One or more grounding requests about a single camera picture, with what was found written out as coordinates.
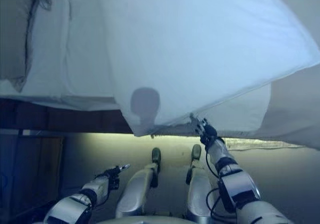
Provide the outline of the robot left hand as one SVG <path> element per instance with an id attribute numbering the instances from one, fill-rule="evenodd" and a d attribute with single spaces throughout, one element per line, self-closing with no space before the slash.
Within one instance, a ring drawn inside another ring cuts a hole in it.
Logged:
<path id="1" fill-rule="evenodd" d="M 108 190 L 117 190 L 120 185 L 119 174 L 127 170 L 131 165 L 125 164 L 123 166 L 114 166 L 110 169 L 105 170 L 101 174 L 98 174 L 96 178 L 106 177 L 108 178 Z"/>

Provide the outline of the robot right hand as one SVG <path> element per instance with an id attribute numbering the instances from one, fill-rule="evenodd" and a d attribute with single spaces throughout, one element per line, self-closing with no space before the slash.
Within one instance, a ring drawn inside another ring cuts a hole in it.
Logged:
<path id="1" fill-rule="evenodd" d="M 194 126 L 195 132 L 199 135 L 200 141 L 205 146 L 211 145 L 218 137 L 216 129 L 208 122 L 206 118 L 198 118 L 193 113 L 190 114 L 190 120 Z"/>

